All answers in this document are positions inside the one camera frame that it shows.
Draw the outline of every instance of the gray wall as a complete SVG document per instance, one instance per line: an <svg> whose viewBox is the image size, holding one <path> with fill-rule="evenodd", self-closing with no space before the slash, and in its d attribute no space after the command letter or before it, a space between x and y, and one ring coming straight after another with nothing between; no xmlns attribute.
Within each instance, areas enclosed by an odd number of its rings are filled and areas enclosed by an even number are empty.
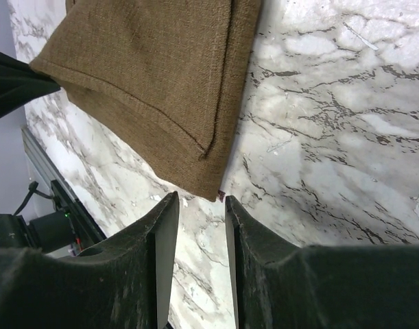
<svg viewBox="0 0 419 329"><path fill-rule="evenodd" d="M7 0L0 0L0 51L16 57ZM21 137L25 124L23 108L0 119L0 213L13 213L27 194L29 175ZM22 215L36 218L32 202Z"/></svg>

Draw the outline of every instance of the burlap cloth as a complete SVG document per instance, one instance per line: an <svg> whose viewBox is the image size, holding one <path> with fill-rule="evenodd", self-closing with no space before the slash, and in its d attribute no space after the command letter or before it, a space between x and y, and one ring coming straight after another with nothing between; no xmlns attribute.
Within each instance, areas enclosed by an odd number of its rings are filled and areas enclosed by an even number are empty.
<svg viewBox="0 0 419 329"><path fill-rule="evenodd" d="M54 78L158 177L215 200L260 0L66 2L66 18L31 68Z"/></svg>

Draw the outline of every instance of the marble surface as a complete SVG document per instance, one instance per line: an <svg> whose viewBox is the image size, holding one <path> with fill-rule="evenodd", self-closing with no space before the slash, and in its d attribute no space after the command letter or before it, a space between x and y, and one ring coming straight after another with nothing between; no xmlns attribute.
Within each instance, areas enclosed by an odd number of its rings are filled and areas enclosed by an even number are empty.
<svg viewBox="0 0 419 329"><path fill-rule="evenodd" d="M8 0L19 60L63 0ZM297 245L419 243L419 0L263 0L222 190ZM30 130L110 236L177 188L64 92ZM234 328L224 204L180 191L175 328Z"/></svg>

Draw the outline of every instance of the black cable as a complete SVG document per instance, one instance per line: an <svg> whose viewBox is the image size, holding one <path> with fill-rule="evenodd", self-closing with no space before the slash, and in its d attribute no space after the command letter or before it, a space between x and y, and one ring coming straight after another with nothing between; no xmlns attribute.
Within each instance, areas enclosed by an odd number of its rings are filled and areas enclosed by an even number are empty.
<svg viewBox="0 0 419 329"><path fill-rule="evenodd" d="M29 184L28 186L28 194L26 195L25 199L23 200L22 204L17 208L16 212L14 213L14 216L17 216L28 204L28 202L30 201L30 199L32 198L32 195L37 194L41 197L44 197L45 199L50 199L52 200L53 197L45 194L43 192L37 191L38 188L38 183L37 182L32 182L31 184Z"/></svg>

